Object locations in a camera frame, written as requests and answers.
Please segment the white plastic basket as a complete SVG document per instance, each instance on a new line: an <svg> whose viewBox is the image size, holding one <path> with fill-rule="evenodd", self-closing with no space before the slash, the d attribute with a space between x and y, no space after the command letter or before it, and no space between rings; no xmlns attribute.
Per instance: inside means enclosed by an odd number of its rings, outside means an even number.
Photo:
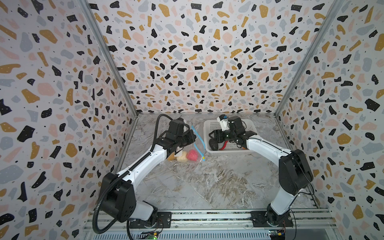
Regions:
<svg viewBox="0 0 384 240"><path fill-rule="evenodd" d="M251 153L247 139L256 134L254 123L240 117L219 116L204 122L205 149L211 154Z"/></svg>

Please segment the pink toy fruit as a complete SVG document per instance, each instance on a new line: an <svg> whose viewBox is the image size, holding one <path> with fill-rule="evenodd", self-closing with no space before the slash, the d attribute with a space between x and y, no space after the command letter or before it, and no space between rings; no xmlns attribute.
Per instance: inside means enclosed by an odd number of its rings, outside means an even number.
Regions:
<svg viewBox="0 0 384 240"><path fill-rule="evenodd" d="M196 150L190 150L190 151L188 151L188 153L187 153L187 159L188 159L189 161L194 161L194 162L196 162L196 161L199 159L199 156L200 156L200 154L199 154L198 151L196 151Z"/></svg>

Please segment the clear zip top bag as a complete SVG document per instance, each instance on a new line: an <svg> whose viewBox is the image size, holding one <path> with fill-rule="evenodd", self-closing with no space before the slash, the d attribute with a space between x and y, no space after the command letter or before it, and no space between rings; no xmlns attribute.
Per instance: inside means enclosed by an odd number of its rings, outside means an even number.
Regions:
<svg viewBox="0 0 384 240"><path fill-rule="evenodd" d="M198 153L200 154L200 156L199 156L199 159L196 161L196 162L200 162L200 161L202 161L202 160L204 160L205 158L203 157L203 153L197 148L197 143L196 143L196 140L195 140L195 142L193 143L193 144L191 144L191 145L189 145L189 146L187 146L187 147L184 147L183 149L180 149L180 148L178 148L178 152L177 153L175 153L175 156L176 157L178 157L178 156L180 156L183 152L187 152L188 153L188 151L190 151L190 150L196 150L196 151L198 151ZM167 150L166 150L166 156L168 157L169 155L171 155L172 153L167 153Z"/></svg>

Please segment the cream toy garlic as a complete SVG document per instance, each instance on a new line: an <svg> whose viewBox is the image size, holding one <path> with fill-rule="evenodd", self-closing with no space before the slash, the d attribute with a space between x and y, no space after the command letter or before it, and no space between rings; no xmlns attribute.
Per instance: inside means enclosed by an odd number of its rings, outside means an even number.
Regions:
<svg viewBox="0 0 384 240"><path fill-rule="evenodd" d="M180 156L176 157L177 161L180 162L180 163L186 163L188 162L188 158L187 158L187 152L183 152Z"/></svg>

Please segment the yellow toy potato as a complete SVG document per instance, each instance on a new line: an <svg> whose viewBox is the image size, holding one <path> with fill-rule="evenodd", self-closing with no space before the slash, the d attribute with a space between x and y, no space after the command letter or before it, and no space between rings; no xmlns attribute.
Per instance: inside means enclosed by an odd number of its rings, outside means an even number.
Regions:
<svg viewBox="0 0 384 240"><path fill-rule="evenodd" d="M167 160L168 161L176 161L177 160L177 157L175 156L175 153L172 153L171 155L169 155L167 157Z"/></svg>

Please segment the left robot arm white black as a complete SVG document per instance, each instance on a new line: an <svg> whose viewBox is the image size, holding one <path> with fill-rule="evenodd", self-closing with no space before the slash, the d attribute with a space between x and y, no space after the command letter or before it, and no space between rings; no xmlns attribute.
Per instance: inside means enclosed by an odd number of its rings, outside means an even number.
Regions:
<svg viewBox="0 0 384 240"><path fill-rule="evenodd" d="M103 211L121 223L142 220L153 225L158 209L149 203L137 201L135 189L154 167L195 140L196 135L184 119L172 119L161 114L156 121L150 149L129 167L104 176L95 216Z"/></svg>

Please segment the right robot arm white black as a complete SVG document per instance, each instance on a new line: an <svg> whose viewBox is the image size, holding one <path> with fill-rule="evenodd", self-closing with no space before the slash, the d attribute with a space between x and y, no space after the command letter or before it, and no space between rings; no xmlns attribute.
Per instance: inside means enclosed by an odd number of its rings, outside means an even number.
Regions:
<svg viewBox="0 0 384 240"><path fill-rule="evenodd" d="M223 151L219 144L236 144L260 154L279 168L280 189L274 200L267 206L264 221L277 227L289 213L292 203L303 190L311 185L314 176L303 151L289 150L275 145L253 131L246 130L246 124L240 117L217 117L220 128L211 131L209 146L212 151Z"/></svg>

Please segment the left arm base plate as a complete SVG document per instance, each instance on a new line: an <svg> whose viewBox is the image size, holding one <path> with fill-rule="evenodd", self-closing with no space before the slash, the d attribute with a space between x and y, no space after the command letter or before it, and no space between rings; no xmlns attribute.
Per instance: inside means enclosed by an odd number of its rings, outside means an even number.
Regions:
<svg viewBox="0 0 384 240"><path fill-rule="evenodd" d="M171 227L172 212L157 212L148 220L134 220L129 224L130 229L169 229Z"/></svg>

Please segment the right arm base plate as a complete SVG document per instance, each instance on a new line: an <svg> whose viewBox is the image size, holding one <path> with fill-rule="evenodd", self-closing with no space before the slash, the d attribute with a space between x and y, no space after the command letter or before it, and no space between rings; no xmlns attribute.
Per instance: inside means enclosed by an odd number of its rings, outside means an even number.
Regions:
<svg viewBox="0 0 384 240"><path fill-rule="evenodd" d="M277 215L273 211L252 211L251 221L254 228L293 227L294 223L288 212Z"/></svg>

